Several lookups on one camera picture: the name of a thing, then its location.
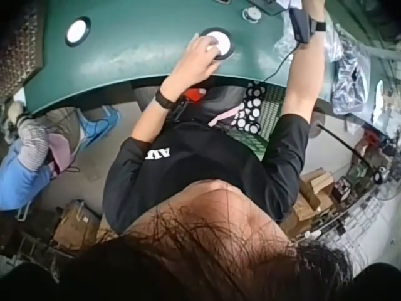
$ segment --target chair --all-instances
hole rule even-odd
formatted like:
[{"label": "chair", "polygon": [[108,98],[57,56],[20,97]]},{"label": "chair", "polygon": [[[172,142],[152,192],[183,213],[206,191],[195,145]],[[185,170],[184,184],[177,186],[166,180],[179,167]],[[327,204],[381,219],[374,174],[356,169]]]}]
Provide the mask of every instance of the chair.
[{"label": "chair", "polygon": [[118,110],[109,105],[103,105],[102,109],[104,117],[95,121],[88,120],[81,110],[77,110],[82,136],[77,152],[104,138],[120,120],[121,114]]}]

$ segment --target round button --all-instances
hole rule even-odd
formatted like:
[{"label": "round button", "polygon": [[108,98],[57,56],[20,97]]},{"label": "round button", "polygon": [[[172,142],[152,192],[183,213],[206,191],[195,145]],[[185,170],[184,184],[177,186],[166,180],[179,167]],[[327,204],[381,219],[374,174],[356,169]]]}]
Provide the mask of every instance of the round button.
[{"label": "round button", "polygon": [[231,41],[228,36],[220,31],[212,31],[207,36],[212,36],[218,40],[217,48],[220,50],[220,55],[226,55],[231,47]]},{"label": "round button", "polygon": [[253,20],[253,21],[259,21],[262,18],[262,13],[261,11],[256,7],[253,6],[251,8],[248,8],[248,16]]},{"label": "round button", "polygon": [[67,29],[65,43],[69,47],[75,47],[85,41],[91,29],[91,21],[88,17],[76,19]]},{"label": "round button", "polygon": [[246,21],[254,24],[262,18],[262,12],[256,6],[252,6],[251,8],[244,9],[242,12],[242,17]]},{"label": "round button", "polygon": [[78,42],[86,31],[86,23],[83,20],[75,21],[67,31],[67,40],[71,43]]},{"label": "round button", "polygon": [[217,55],[215,57],[215,60],[225,60],[226,58],[229,58],[235,50],[231,34],[222,28],[209,28],[204,30],[200,35],[212,36],[217,40],[216,47],[219,49],[220,55]]}]

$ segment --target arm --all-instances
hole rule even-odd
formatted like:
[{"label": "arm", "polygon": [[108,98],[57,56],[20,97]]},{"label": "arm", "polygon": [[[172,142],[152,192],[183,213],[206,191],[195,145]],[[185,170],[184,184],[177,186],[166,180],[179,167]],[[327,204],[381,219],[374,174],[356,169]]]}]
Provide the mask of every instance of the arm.
[{"label": "arm", "polygon": [[4,158],[4,164],[1,164],[1,210],[23,207],[50,182],[50,172],[41,169],[49,150],[45,128],[24,115],[23,105],[20,103],[13,103],[8,115],[18,128],[21,145],[12,145],[9,154]]},{"label": "arm", "polygon": [[[325,20],[324,0],[303,0],[308,14],[319,22]],[[316,32],[307,45],[295,52],[287,82],[281,115],[296,114],[310,122],[311,114],[323,86],[325,75],[325,33]]]},{"label": "arm", "polygon": [[[219,67],[214,58],[219,54],[214,39],[195,37],[184,56],[160,87],[161,94],[176,102],[189,87],[206,80]],[[131,136],[122,144],[106,179],[103,193],[103,212],[107,222],[117,233],[122,233],[132,221],[124,221],[126,204],[132,193],[146,154],[162,130],[168,110],[153,99],[143,111]]]},{"label": "arm", "polygon": [[[304,0],[303,5],[313,19],[324,21],[324,0]],[[325,33],[317,32],[308,45],[295,53],[281,117],[262,160],[272,183],[266,188],[266,199],[279,222],[291,210],[298,196],[309,122],[324,79],[324,40]]]}]

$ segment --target dark hair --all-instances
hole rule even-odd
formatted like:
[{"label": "dark hair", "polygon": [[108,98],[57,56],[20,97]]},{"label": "dark hair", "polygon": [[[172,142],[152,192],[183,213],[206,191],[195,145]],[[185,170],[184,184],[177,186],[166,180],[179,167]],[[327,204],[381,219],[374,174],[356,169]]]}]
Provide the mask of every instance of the dark hair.
[{"label": "dark hair", "polygon": [[[63,298],[324,301],[338,300],[352,280],[344,252],[315,242],[277,252],[263,241],[253,250],[216,225],[163,221],[152,235],[130,233],[87,249],[60,273]],[[241,256],[224,246],[228,237]]]}]

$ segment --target red object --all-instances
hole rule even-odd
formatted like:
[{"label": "red object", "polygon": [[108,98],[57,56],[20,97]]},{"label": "red object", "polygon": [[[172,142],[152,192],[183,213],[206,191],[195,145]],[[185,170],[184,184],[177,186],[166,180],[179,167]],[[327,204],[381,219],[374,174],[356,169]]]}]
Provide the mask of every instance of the red object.
[{"label": "red object", "polygon": [[365,130],[365,140],[369,143],[369,145],[379,147],[380,139],[378,135],[373,133],[371,130]]},{"label": "red object", "polygon": [[191,88],[184,93],[184,96],[188,98],[191,102],[198,102],[203,98],[203,96],[205,96],[205,94],[205,89]]}]

